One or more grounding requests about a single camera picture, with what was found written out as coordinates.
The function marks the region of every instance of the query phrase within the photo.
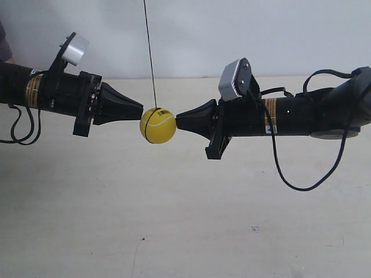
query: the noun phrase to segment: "yellow ball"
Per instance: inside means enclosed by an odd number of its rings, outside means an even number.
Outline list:
[[[152,108],[143,114],[140,120],[140,132],[148,142],[162,144],[175,134],[174,115],[164,108]]]

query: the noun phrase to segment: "robotic arm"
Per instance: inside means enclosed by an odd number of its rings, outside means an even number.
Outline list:
[[[26,107],[30,119],[30,108],[73,116],[76,118],[73,134],[84,137],[89,135],[91,122],[102,125],[118,120],[140,120],[143,105],[102,82],[102,76],[84,71],[78,76],[64,73],[68,63],[74,66],[79,63],[88,43],[73,32],[60,46],[47,71],[0,62],[0,103],[16,109],[15,105]],[[24,141],[24,138],[14,138],[13,128],[12,138],[13,141],[2,142]]]
[[[315,74],[329,73],[349,80],[342,85],[307,91]],[[233,137],[311,136],[322,139],[355,137],[371,122],[371,69],[351,74],[322,70],[311,75],[295,96],[285,88],[261,92],[250,63],[243,58],[226,66],[219,83],[221,99],[178,114],[177,127],[210,140],[208,159],[221,159]],[[286,97],[263,98],[283,91]]]

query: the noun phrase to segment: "hanging string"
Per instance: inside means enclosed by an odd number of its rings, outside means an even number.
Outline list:
[[[151,53],[151,43],[150,43],[150,32],[148,30],[148,18],[147,18],[147,7],[146,7],[146,0],[143,0],[144,4],[144,15],[146,17],[146,27],[147,27],[147,38],[148,38],[148,51],[150,53],[150,62],[151,62],[151,73],[152,73],[152,85],[153,85],[153,95],[155,97],[155,107],[157,108],[157,100],[156,100],[156,90],[155,90],[155,78],[153,75],[153,65],[152,65],[152,53]]]

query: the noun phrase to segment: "person's arm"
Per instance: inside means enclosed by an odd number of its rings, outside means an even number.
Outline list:
[[[6,40],[6,32],[0,21],[0,61],[14,64],[12,49]]]

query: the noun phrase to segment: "purple sleeve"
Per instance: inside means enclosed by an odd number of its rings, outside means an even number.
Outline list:
[[[5,36],[6,32],[0,21],[0,61],[3,62],[8,61],[13,55]]]

